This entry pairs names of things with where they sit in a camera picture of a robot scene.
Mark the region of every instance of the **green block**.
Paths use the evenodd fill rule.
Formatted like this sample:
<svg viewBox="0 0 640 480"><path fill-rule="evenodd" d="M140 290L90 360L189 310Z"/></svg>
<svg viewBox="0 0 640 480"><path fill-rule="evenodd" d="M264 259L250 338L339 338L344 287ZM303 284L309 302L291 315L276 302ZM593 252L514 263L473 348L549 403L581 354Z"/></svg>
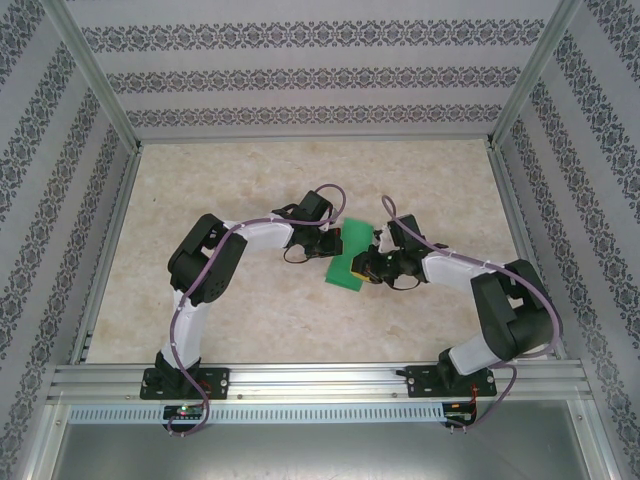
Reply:
<svg viewBox="0 0 640 480"><path fill-rule="evenodd" d="M373 225L355 218L345 218L340 237L343 243L342 255L333 257L331 260L325 281L359 292L362 288L362 280L351 273L351 262L353 257L364 252L371 245Z"/></svg>

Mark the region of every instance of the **metal mounting plate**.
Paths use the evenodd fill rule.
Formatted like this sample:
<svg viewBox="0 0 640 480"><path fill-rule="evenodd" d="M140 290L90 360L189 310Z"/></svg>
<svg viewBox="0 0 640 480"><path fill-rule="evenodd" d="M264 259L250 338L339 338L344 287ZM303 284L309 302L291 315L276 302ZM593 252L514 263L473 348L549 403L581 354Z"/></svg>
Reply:
<svg viewBox="0 0 640 480"><path fill-rule="evenodd" d="M158 370L147 368L142 376L140 398L143 400L200 400L200 394L191 389L186 395L180 395L172 389L159 390L157 383ZM196 374L196 382L202 386L210 400L226 400L229 392L228 368L203 368L200 367Z"/></svg>
<svg viewBox="0 0 640 480"><path fill-rule="evenodd" d="M213 365L200 368L228 368L231 372L225 402L339 403L410 402L405 378L396 374L411 363ZM149 402L140 398L140 380L152 365L58 365L47 395L51 404L108 404ZM493 371L498 392L511 379L508 369ZM589 400L591 388L579 360L519 360L518 381L506 401ZM444 395L430 401L469 401L464 395ZM478 397L490 401L493 397Z"/></svg>
<svg viewBox="0 0 640 480"><path fill-rule="evenodd" d="M495 377L488 368L464 377L464 383L452 388L443 385L434 365L412 365L400 372L406 376L409 398L465 397L470 395L473 385L478 389L478 397L495 397L498 393Z"/></svg>

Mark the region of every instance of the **marble floor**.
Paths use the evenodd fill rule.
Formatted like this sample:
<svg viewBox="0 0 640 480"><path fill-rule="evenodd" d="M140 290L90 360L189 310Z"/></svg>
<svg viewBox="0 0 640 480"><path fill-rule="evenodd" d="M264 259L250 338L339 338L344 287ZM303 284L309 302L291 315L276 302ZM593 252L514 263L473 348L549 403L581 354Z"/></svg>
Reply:
<svg viewBox="0 0 640 480"><path fill-rule="evenodd" d="M150 145L144 148L88 362L152 363L168 337L167 261L194 222L263 216L335 182L344 216L381 226L390 195L434 242L497 262L516 258L481 140ZM323 195L338 204L339 195ZM325 283L330 259L289 265L245 255L215 302L204 362L435 360L479 329L473 300L439 285L358 293Z"/></svg>

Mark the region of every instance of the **bracket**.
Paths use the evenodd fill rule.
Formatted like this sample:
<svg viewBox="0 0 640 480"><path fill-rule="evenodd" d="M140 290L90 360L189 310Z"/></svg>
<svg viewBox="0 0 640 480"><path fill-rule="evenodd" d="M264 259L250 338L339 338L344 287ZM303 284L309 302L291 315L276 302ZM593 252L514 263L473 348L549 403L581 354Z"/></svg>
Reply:
<svg viewBox="0 0 640 480"><path fill-rule="evenodd" d="M469 397L474 385L478 397L495 397L498 393L495 377L488 368L460 377L450 388L444 385L436 365L408 366L396 370L396 375L406 378L409 398Z"/></svg>
<svg viewBox="0 0 640 480"><path fill-rule="evenodd" d="M209 400L226 400L229 392L228 368L198 368L193 378L204 388ZM178 389L172 386L157 368L147 368L140 387L142 400L200 400L198 391L191 387Z"/></svg>

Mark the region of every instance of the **floral pattern wall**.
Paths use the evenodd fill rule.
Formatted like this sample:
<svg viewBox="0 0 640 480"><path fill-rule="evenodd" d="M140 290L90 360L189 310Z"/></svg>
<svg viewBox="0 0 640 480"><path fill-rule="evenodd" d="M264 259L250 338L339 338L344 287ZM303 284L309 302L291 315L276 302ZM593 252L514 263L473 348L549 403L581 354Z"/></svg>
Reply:
<svg viewBox="0 0 640 480"><path fill-rule="evenodd" d="M640 478L640 2L581 4L502 145L622 478Z"/></svg>
<svg viewBox="0 0 640 480"><path fill-rule="evenodd" d="M42 6L0 5L0 479L69 361L129 153Z"/></svg>
<svg viewBox="0 0 640 480"><path fill-rule="evenodd" d="M557 2L529 3L68 5L153 141L488 134Z"/></svg>

